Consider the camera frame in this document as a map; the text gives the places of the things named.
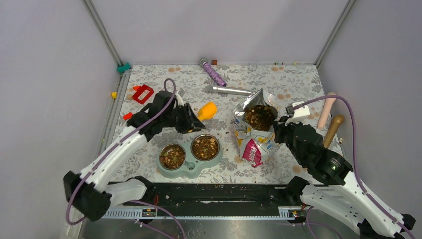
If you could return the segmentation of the yellow plastic scoop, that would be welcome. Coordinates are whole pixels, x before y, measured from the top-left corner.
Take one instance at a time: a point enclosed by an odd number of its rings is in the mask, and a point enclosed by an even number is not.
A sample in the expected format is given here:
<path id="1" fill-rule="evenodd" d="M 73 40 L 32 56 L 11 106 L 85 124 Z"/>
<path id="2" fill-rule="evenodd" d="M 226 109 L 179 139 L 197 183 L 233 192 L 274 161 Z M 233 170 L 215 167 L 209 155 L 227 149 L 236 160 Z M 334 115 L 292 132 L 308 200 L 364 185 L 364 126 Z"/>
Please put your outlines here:
<path id="1" fill-rule="evenodd" d="M 198 120 L 200 122 L 210 120 L 217 112 L 217 106 L 214 102 L 207 102 L 198 111 Z"/>

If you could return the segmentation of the pet food bag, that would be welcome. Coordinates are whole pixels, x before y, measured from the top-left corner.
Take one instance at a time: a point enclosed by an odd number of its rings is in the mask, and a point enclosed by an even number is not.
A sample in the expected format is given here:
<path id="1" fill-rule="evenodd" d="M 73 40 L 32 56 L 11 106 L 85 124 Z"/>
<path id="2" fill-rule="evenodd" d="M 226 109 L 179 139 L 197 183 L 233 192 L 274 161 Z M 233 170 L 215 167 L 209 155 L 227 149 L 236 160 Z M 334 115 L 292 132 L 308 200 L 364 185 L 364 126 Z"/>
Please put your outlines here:
<path id="1" fill-rule="evenodd" d="M 274 142 L 273 122 L 279 118 L 274 95 L 260 89 L 241 100 L 233 114 L 239 157 L 256 168 L 279 148 Z"/>

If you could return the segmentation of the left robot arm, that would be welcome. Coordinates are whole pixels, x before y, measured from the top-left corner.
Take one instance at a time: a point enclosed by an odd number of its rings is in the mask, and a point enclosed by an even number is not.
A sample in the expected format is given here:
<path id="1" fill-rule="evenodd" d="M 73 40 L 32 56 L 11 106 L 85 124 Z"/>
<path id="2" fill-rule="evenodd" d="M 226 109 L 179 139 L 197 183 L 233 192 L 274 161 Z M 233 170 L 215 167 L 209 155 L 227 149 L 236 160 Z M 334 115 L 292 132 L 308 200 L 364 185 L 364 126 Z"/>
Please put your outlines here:
<path id="1" fill-rule="evenodd" d="M 113 174 L 141 146 L 164 128 L 180 134 L 200 131 L 203 121 L 216 113 L 216 106 L 203 106 L 195 113 L 188 103 L 179 104 L 175 94 L 159 91 L 126 123 L 122 134 L 96 160 L 78 173 L 69 171 L 63 177 L 68 208 L 74 207 L 90 221 L 100 219 L 111 206 L 138 200 L 147 205 L 154 200 L 153 189 L 142 181 L 129 180 L 110 185 Z"/>

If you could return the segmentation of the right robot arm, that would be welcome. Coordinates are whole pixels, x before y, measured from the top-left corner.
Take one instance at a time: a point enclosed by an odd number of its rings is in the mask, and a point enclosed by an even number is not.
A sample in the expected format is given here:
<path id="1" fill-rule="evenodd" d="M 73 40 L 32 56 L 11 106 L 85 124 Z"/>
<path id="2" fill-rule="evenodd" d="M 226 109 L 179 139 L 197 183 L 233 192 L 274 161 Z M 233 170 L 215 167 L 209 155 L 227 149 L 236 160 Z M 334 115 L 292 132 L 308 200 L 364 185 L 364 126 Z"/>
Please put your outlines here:
<path id="1" fill-rule="evenodd" d="M 310 125 L 274 122 L 275 142 L 285 144 L 298 164 L 323 185 L 334 189 L 339 200 L 309 181 L 295 176 L 286 186 L 288 203 L 313 206 L 343 222 L 362 239 L 401 239 L 416 220 L 400 214 L 358 183 L 352 165 L 340 154 L 323 145 L 323 138 Z"/>

